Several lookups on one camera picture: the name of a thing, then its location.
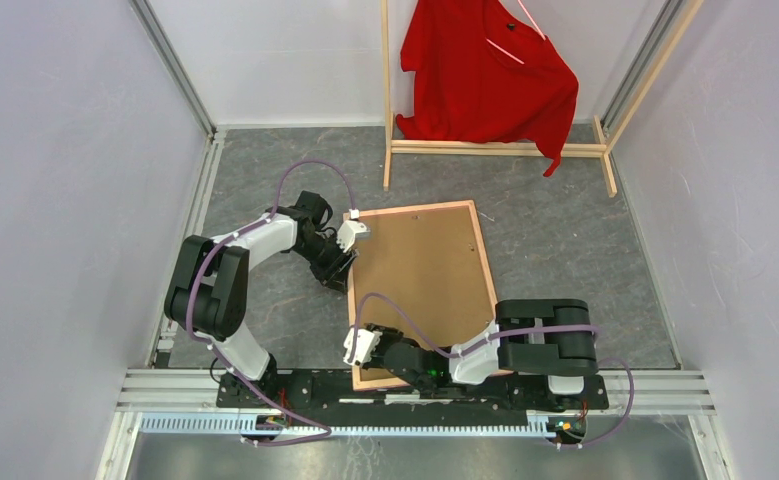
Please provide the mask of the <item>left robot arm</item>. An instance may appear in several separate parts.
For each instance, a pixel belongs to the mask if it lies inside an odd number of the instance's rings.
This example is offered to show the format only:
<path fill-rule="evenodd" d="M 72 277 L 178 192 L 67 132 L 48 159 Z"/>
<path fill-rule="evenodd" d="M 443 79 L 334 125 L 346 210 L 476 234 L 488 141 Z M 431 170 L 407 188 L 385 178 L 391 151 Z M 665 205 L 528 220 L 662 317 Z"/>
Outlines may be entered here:
<path fill-rule="evenodd" d="M 255 222 L 212 238 L 183 240 L 164 300 L 164 315 L 211 348 L 255 407 L 279 394 L 274 357 L 244 323 L 251 271 L 278 253 L 294 252 L 323 286 L 343 292 L 357 256 L 355 244 L 369 227 L 352 210 L 340 227 L 328 226 L 333 210 L 304 191 L 289 207 L 269 209 Z"/>

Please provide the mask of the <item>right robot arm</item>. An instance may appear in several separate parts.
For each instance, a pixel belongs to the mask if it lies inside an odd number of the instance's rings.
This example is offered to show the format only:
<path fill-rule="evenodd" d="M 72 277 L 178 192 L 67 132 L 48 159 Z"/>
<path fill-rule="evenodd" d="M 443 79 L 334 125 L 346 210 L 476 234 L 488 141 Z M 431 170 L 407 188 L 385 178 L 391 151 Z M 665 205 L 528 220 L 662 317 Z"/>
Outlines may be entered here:
<path fill-rule="evenodd" d="M 544 376 L 545 400 L 567 408 L 583 393 L 581 380 L 599 371 L 596 338 L 588 304 L 578 299 L 500 301 L 494 319 L 463 343 L 440 347 L 388 297 L 385 301 L 419 336 L 361 320 L 365 302 L 356 308 L 344 341 L 343 361 L 364 370 L 381 369 L 423 394 L 441 395 L 481 386 L 500 371 Z"/>

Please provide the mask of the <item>red t-shirt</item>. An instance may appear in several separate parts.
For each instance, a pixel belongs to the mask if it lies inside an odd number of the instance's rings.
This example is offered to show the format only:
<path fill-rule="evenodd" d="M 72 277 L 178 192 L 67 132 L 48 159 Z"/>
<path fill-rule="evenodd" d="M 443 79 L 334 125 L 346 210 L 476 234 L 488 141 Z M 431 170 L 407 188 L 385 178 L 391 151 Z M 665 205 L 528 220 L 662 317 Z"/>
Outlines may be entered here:
<path fill-rule="evenodd" d="M 413 75 L 413 112 L 397 115 L 405 138 L 536 144 L 560 166 L 579 81 L 547 38 L 525 67 L 496 54 L 483 32 L 484 1 L 420 1 L 400 50 Z"/>

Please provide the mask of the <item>wooden clothes rack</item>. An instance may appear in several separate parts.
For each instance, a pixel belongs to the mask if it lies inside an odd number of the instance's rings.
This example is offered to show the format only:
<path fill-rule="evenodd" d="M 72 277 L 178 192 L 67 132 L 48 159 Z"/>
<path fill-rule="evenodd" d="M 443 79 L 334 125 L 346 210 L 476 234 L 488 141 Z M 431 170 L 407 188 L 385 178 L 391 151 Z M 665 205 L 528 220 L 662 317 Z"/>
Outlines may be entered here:
<path fill-rule="evenodd" d="M 592 119 L 595 141 L 593 143 L 567 143 L 563 147 L 562 155 L 565 158 L 596 159 L 599 161 L 607 195 L 610 198 L 619 194 L 613 165 L 613 150 L 703 5 L 702 1 L 697 0 L 666 1 L 663 4 L 624 80 L 613 95 L 611 105 L 602 117 L 596 115 Z M 380 3 L 380 19 L 385 120 L 382 188 L 385 191 L 390 189 L 392 160 L 395 154 L 538 158 L 543 156 L 541 150 L 532 142 L 469 143 L 396 139 L 394 137 L 396 117 L 391 105 L 392 67 L 389 48 L 389 8 L 386 1 Z"/>

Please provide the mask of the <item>pink clothes hanger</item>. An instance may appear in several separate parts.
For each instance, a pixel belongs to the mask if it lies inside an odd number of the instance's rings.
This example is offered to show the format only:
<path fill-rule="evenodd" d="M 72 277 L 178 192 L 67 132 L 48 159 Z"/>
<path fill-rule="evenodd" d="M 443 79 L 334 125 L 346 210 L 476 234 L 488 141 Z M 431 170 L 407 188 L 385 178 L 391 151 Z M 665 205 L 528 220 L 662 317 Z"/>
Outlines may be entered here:
<path fill-rule="evenodd" d="M 488 45 L 516 65 L 528 66 L 546 45 L 547 36 L 528 1 L 484 1 L 482 14 Z"/>

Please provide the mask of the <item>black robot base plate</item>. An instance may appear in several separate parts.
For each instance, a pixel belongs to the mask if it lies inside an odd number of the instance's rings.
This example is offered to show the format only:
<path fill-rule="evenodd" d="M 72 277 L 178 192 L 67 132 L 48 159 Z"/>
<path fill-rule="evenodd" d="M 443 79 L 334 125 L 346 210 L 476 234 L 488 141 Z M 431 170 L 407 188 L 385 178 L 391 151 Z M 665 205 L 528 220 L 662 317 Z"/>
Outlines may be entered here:
<path fill-rule="evenodd" d="M 599 375 L 586 379 L 576 394 L 555 394 L 546 377 L 521 374 L 421 393 L 409 386 L 358 391 L 347 370 L 295 369 L 260 382 L 258 389 L 275 403 L 331 428 L 520 426 L 529 411 L 563 416 L 610 406 Z"/>

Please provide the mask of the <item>aluminium rail frame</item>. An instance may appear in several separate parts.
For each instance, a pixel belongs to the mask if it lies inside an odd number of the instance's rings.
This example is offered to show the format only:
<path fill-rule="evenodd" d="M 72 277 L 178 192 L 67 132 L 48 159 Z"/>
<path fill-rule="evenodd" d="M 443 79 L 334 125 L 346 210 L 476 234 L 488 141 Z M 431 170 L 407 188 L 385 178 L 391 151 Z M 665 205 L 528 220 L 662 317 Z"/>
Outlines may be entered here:
<path fill-rule="evenodd" d="M 714 402 L 704 375 L 699 371 L 634 370 L 617 359 L 602 361 L 596 374 L 603 378 L 610 406 L 589 411 L 592 416 L 609 417 L 615 431 L 628 421 L 652 417 L 663 420 L 680 416 L 688 421 L 691 438 L 703 474 L 708 479 L 729 479 L 733 475 L 726 452 Z M 215 382 L 199 370 L 131 369 L 127 372 L 116 407 L 110 436 L 104 449 L 98 475 L 102 479 L 125 479 L 129 475 L 131 451 L 138 427 L 146 413 L 255 413 L 268 414 L 270 423 L 283 427 L 312 426 L 322 429 L 319 435 L 305 437 L 252 437 L 235 435 L 245 444 L 270 445 L 275 442 L 307 443 L 334 437 L 331 427 L 308 419 L 277 403 L 266 404 L 240 380 L 226 378 Z M 534 411 L 528 416 L 548 418 L 547 429 L 554 432 L 556 420 L 575 418 L 571 411 L 563 416 Z"/>

